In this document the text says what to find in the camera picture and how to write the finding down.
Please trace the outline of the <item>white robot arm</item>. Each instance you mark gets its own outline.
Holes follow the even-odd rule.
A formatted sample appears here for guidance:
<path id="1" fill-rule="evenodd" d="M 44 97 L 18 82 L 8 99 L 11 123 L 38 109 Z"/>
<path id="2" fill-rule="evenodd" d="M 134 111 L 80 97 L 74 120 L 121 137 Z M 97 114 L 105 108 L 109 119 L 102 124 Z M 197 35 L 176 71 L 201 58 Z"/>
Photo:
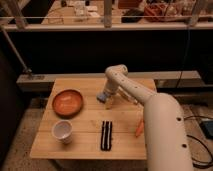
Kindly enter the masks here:
<path id="1" fill-rule="evenodd" d="M 127 73 L 125 65 L 108 67 L 103 92 L 110 97 L 121 87 L 143 106 L 148 171 L 194 171 L 179 102 L 129 79 Z"/>

